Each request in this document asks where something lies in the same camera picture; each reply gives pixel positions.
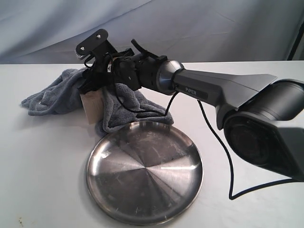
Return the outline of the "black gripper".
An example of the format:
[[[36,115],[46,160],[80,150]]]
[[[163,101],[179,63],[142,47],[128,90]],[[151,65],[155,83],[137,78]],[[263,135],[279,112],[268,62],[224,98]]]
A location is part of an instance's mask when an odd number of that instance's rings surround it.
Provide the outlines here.
[[[116,83],[127,85],[133,91],[140,89],[133,56],[107,54],[103,61],[94,62],[82,73],[85,81],[78,88],[79,93],[97,91]]]

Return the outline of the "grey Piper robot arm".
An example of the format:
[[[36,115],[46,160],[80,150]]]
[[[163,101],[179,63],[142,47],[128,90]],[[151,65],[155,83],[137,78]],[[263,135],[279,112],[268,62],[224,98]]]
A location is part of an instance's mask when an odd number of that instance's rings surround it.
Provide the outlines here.
[[[241,159],[304,180],[304,84],[269,74],[231,75],[185,69],[166,56],[105,54],[85,71],[86,94],[115,83],[172,95],[180,92],[216,109],[216,124]]]

